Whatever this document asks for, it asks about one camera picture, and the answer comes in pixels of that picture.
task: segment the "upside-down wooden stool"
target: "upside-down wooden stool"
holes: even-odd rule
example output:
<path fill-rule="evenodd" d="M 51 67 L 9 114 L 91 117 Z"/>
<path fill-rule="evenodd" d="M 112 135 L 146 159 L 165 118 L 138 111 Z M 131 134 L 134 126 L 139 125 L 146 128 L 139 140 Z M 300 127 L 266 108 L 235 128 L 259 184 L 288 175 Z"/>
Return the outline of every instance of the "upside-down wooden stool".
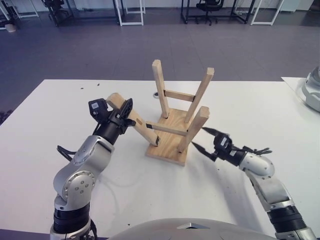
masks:
<path fill-rule="evenodd" d="M 195 117 L 193 115 L 215 70 L 207 68 L 196 94 L 192 95 L 165 89 L 160 60 L 154 60 L 152 69 L 162 109 L 161 117 L 158 123 L 145 122 L 132 110 L 129 118 L 136 122 L 134 128 L 150 143 L 146 151 L 147 156 L 184 166 L 188 145 L 209 118 L 210 112 L 206 106 L 201 106 Z M 169 108 L 167 98 L 184 100 L 191 104 L 188 111 Z M 120 94 L 113 93 L 106 101 L 113 108 L 119 109 L 125 99 Z"/>

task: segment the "white table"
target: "white table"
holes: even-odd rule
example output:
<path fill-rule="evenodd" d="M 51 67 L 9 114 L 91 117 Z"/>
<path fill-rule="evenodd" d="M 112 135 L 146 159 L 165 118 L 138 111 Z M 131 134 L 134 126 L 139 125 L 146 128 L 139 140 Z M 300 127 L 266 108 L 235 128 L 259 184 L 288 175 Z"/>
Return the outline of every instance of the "white table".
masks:
<path fill-rule="evenodd" d="M 199 82 L 167 81 L 194 94 Z M 156 122 L 161 114 L 153 81 L 44 80 L 0 126 L 0 229 L 48 233 L 53 223 L 53 178 L 67 164 L 57 151 L 77 150 L 96 126 L 88 101 L 119 92 Z M 173 108 L 188 103 L 170 99 Z M 200 105 L 206 126 L 228 132 L 236 146 L 270 147 L 276 167 L 308 226 L 320 236 L 320 115 L 305 107 L 285 82 L 210 83 Z M 212 150 L 201 131 L 195 142 Z M 226 161 L 215 163 L 189 146 L 186 166 L 145 156 L 148 143 L 134 129 L 121 135 L 93 191 L 90 216 L 100 237 L 161 218 L 206 218 L 273 236 L 249 180 Z"/>

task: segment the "black connector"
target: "black connector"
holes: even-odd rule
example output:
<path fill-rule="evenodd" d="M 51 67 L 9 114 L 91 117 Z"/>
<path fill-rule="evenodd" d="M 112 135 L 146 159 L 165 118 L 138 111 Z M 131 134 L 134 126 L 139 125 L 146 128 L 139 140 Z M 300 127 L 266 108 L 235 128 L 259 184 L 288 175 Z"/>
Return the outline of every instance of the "black connector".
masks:
<path fill-rule="evenodd" d="M 62 211 L 55 209 L 53 215 L 53 229 L 58 234 L 70 234 L 82 229 L 89 221 L 90 203 L 73 210 Z"/>
<path fill-rule="evenodd" d="M 295 206 L 271 210 L 267 214 L 277 233 L 297 231 L 307 227 Z"/>
<path fill-rule="evenodd" d="M 112 145 L 115 144 L 119 135 L 124 134 L 129 126 L 136 122 L 128 119 L 133 109 L 132 98 L 126 100 L 120 109 L 108 111 L 108 105 L 103 98 L 90 101 L 89 110 L 91 116 L 98 122 L 93 135 L 100 136 Z"/>

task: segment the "metal frame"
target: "metal frame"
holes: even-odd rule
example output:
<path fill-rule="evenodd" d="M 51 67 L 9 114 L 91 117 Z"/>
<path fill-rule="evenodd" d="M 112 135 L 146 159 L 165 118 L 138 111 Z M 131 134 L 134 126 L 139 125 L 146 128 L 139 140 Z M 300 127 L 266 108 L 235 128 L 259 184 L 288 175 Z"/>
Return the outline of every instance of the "metal frame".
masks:
<path fill-rule="evenodd" d="M 117 12 L 117 3 L 118 3 L 118 0 L 112 0 L 113 1 L 113 8 L 114 8 L 114 14 L 115 16 L 93 16 L 93 17 L 75 17 L 74 16 L 74 12 L 72 10 L 72 8 L 70 7 L 70 3 L 69 3 L 69 0 L 65 0 L 67 6 L 68 6 L 68 9 L 69 9 L 69 12 L 70 12 L 70 15 L 67 16 L 65 19 L 63 19 L 62 21 L 58 22 L 52 9 L 49 7 L 49 13 L 50 15 L 52 16 L 52 19 L 54 21 L 54 24 L 59 27 L 59 25 L 64 22 L 65 20 L 69 19 L 69 18 L 75 18 L 75 19 L 82 19 L 82 20 L 90 20 L 90 19 L 116 19 L 117 20 L 117 23 L 120 24 L 120 19 L 121 19 L 121 15 L 120 15 L 120 12 Z M 122 6 L 122 14 L 123 16 L 125 15 L 125 9 L 124 9 L 124 5 L 123 5 L 123 0 L 120 0 L 121 1 L 121 6 Z"/>
<path fill-rule="evenodd" d="M 125 7 L 125 13 L 126 14 L 139 14 L 140 11 L 128 11 L 128 7 L 127 7 L 127 0 L 124 0 L 124 7 Z M 146 0 L 142 0 L 142 13 L 146 14 Z"/>
<path fill-rule="evenodd" d="M 276 13 L 275 13 L 275 15 L 273 16 L 272 21 L 255 21 L 256 16 L 257 16 L 257 14 L 258 14 L 258 12 L 259 12 L 260 6 L 261 6 L 261 4 L 262 4 L 262 1 L 263 1 L 263 0 L 260 0 L 260 1 L 259 1 L 259 4 L 258 4 L 258 6 L 256 7 L 256 10 L 255 10 L 255 13 L 254 13 L 254 15 L 253 15 L 253 19 L 252 19 L 250 25 L 270 25 L 270 26 L 272 26 L 272 25 L 275 23 L 275 20 L 276 20 L 278 14 L 279 14 L 279 12 L 280 12 L 280 10 L 281 10 L 284 2 L 285 2 L 285 0 L 281 0 L 280 4 L 279 4 L 279 6 L 278 6 L 278 8 L 277 8 L 277 10 L 276 10 Z"/>
<path fill-rule="evenodd" d="M 36 10 L 36 7 L 35 7 L 34 3 L 32 2 L 32 0 L 29 0 L 29 2 L 31 3 L 35 14 L 26 14 L 26 15 L 20 15 L 20 13 L 16 9 L 14 3 L 12 2 L 12 0 L 9 0 L 9 2 L 11 3 L 11 6 L 13 7 L 13 10 L 15 11 L 15 13 L 19 19 L 30 18 L 30 17 L 39 17 L 38 12 Z"/>
<path fill-rule="evenodd" d="M 132 11 L 132 12 L 129 12 L 129 13 L 139 13 L 140 16 L 141 16 L 141 21 L 135 21 L 135 22 L 123 22 L 122 21 L 122 16 L 120 14 L 120 8 L 119 8 L 119 3 L 118 3 L 119 0 L 115 0 L 115 6 L 116 6 L 116 10 L 118 12 L 118 19 L 119 19 L 119 23 L 120 23 L 120 26 L 132 26 L 132 25 L 141 25 L 143 26 L 144 25 L 144 11 L 143 11 L 143 5 L 142 5 L 142 1 L 144 0 L 139 0 L 139 5 L 140 5 L 140 11 Z"/>
<path fill-rule="evenodd" d="M 3 13 L 3 15 L 5 16 L 5 18 L 10 21 L 10 17 L 7 15 L 7 13 L 5 12 L 5 10 L 3 9 L 2 3 L 0 2 L 0 10 Z"/>
<path fill-rule="evenodd" d="M 243 18 L 242 16 L 238 15 L 235 12 L 237 0 L 233 1 L 230 15 L 210 15 L 209 18 L 210 17 L 211 18 L 235 18 L 235 19 L 239 19 L 239 20 L 243 21 L 244 24 L 247 24 L 249 17 L 250 17 L 250 13 L 255 5 L 255 2 L 256 2 L 256 0 L 251 0 L 250 8 L 249 8 L 248 13 L 246 14 L 246 18 Z M 201 18 L 201 17 L 205 16 L 205 15 L 189 15 L 189 8 L 190 8 L 190 0 L 187 0 L 186 14 L 184 16 L 184 0 L 181 0 L 181 13 L 180 13 L 180 15 L 181 15 L 181 18 L 185 24 L 188 24 L 189 18 Z"/>

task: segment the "white desk frame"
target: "white desk frame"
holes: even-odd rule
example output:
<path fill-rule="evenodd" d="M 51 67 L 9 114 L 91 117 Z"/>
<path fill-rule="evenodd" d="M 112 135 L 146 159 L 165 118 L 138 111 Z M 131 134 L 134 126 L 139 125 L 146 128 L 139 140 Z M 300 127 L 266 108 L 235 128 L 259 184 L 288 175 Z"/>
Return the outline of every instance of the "white desk frame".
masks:
<path fill-rule="evenodd" d="M 116 6 L 116 10 L 118 12 L 120 26 L 128 26 L 128 25 L 141 25 L 141 26 L 143 26 L 144 25 L 144 14 L 146 13 L 145 0 L 139 0 L 140 11 L 128 11 L 126 1 L 124 1 L 124 4 L 125 4 L 126 13 L 127 14 L 135 14 L 135 13 L 140 14 L 141 21 L 123 22 L 122 17 L 121 17 L 121 13 L 120 13 L 119 2 L 118 2 L 118 0 L 115 0 L 115 6 Z"/>
<path fill-rule="evenodd" d="M 9 0 L 9 2 L 11 3 L 11 6 L 13 7 L 13 9 L 14 9 L 14 11 L 15 11 L 15 13 L 16 13 L 16 15 L 18 16 L 19 19 L 30 18 L 30 17 L 39 17 L 38 12 L 37 12 L 37 10 L 36 10 L 36 7 L 35 7 L 34 3 L 32 2 L 32 0 L 29 0 L 29 2 L 31 3 L 31 5 L 32 5 L 32 7 L 33 7 L 34 14 L 24 14 L 24 15 L 21 15 L 21 14 L 18 12 L 18 10 L 17 10 L 17 8 L 15 7 L 15 5 L 14 5 L 14 3 L 13 3 L 12 0 Z"/>
<path fill-rule="evenodd" d="M 139 14 L 140 11 L 129 11 L 127 7 L 127 0 L 124 1 L 125 13 L 126 14 Z M 142 13 L 146 14 L 146 0 L 142 0 Z"/>
<path fill-rule="evenodd" d="M 275 20 L 276 20 L 278 14 L 279 14 L 279 12 L 280 12 L 280 10 L 281 10 L 284 2 L 285 2 L 285 0 L 281 0 L 280 4 L 279 4 L 279 6 L 278 6 L 278 8 L 277 8 L 277 10 L 276 10 L 276 12 L 275 12 L 275 15 L 273 16 L 272 21 L 255 21 L 256 16 L 257 16 L 257 14 L 258 14 L 258 12 L 259 12 L 260 6 L 261 6 L 261 4 L 262 4 L 262 1 L 263 1 L 263 0 L 260 0 L 260 1 L 259 1 L 259 4 L 258 4 L 258 6 L 256 7 L 256 10 L 255 10 L 255 13 L 254 13 L 254 15 L 253 15 L 253 19 L 252 19 L 250 25 L 270 25 L 270 26 L 272 26 L 272 25 L 275 23 Z"/>
<path fill-rule="evenodd" d="M 4 10 L 3 8 L 3 5 L 2 3 L 0 2 L 0 10 L 1 12 L 3 13 L 3 15 L 5 16 L 5 18 L 9 21 L 10 20 L 10 17 L 7 15 L 6 11 Z M 0 27 L 0 30 L 5 30 L 6 28 L 5 27 Z"/>

